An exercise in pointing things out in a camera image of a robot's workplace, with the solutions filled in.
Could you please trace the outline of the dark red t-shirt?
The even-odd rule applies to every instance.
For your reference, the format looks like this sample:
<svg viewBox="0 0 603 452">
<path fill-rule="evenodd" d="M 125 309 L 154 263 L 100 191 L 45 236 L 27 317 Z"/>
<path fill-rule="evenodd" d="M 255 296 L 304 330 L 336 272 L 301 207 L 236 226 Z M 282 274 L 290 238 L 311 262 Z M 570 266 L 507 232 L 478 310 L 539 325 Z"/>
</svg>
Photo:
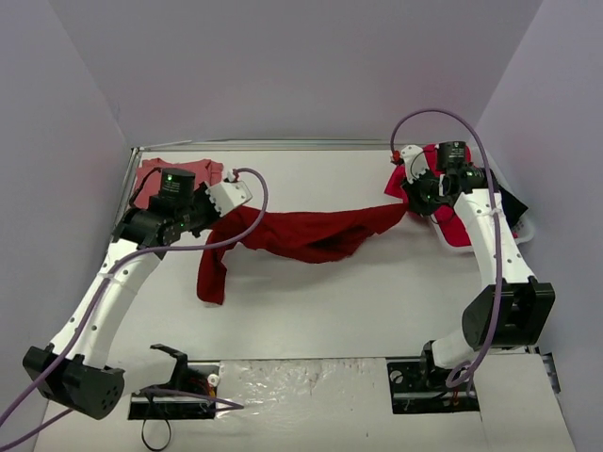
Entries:
<svg viewBox="0 0 603 452">
<path fill-rule="evenodd" d="M 396 226 L 408 211 L 394 203 L 339 212 L 266 213 L 259 225 L 241 240 L 216 250 L 204 250 L 199 264 L 196 293 L 205 303 L 225 300 L 228 250 L 240 243 L 249 250 L 265 250 L 306 264 L 324 264 L 352 256 L 372 236 Z M 212 227 L 207 244 L 233 238 L 256 220 L 258 209 L 240 207 Z"/>
</svg>

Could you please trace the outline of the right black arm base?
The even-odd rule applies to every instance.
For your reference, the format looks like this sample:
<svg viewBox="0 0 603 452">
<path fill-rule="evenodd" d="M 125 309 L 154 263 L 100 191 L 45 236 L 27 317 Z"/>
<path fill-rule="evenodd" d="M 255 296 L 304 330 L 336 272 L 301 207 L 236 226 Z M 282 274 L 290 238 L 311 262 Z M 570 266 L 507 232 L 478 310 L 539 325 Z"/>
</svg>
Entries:
<svg viewBox="0 0 603 452">
<path fill-rule="evenodd" d="M 476 390 L 467 382 L 448 388 L 448 369 L 436 367 L 430 346 L 419 356 L 388 358 L 392 413 L 396 415 L 478 412 Z"/>
</svg>

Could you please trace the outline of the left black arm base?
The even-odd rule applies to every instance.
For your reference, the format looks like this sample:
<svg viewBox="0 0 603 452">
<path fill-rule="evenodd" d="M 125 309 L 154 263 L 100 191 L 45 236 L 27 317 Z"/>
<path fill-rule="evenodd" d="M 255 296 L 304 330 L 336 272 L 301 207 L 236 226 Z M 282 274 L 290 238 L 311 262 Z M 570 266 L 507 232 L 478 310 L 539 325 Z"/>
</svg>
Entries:
<svg viewBox="0 0 603 452">
<path fill-rule="evenodd" d="M 160 392 L 141 391 L 131 394 L 128 420 L 139 421 L 184 421 L 213 420 L 218 414 L 220 384 L 219 362 L 190 362 L 185 352 L 162 344 L 150 349 L 155 355 L 161 353 L 174 361 L 170 379 L 153 382 L 152 388 Z"/>
</svg>

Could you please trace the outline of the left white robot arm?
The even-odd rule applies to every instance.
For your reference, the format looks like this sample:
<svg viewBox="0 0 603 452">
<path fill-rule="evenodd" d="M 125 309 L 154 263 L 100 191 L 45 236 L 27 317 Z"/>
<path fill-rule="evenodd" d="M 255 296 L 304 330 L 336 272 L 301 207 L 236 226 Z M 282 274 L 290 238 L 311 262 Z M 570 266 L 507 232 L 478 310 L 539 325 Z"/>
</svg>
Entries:
<svg viewBox="0 0 603 452">
<path fill-rule="evenodd" d="M 100 420 L 123 396 L 165 390 L 184 391 L 195 371 L 187 354 L 154 344 L 121 364 L 109 351 L 140 288 L 183 234 L 209 229 L 251 199 L 231 173 L 210 186 L 193 172 L 165 168 L 157 193 L 144 207 L 131 204 L 118 222 L 104 262 L 65 326 L 45 347 L 31 347 L 23 367 L 32 379 L 28 394 Z"/>
</svg>

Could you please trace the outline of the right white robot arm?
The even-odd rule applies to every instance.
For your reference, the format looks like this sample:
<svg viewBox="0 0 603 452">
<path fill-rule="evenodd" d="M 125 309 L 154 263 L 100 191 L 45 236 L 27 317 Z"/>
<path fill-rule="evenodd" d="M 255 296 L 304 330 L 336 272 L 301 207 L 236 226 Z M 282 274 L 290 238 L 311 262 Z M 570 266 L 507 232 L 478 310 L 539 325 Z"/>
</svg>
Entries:
<svg viewBox="0 0 603 452">
<path fill-rule="evenodd" d="M 470 364 L 484 349 L 534 345 L 556 294 L 520 253 L 492 171 L 469 161 L 462 141 L 440 143 L 434 150 L 434 169 L 421 147 L 407 145 L 400 151 L 401 188 L 410 211 L 422 217 L 441 207 L 453 210 L 481 274 L 481 291 L 465 307 L 459 329 L 424 347 L 417 374 L 424 386 L 438 389 L 450 380 L 451 369 Z"/>
</svg>

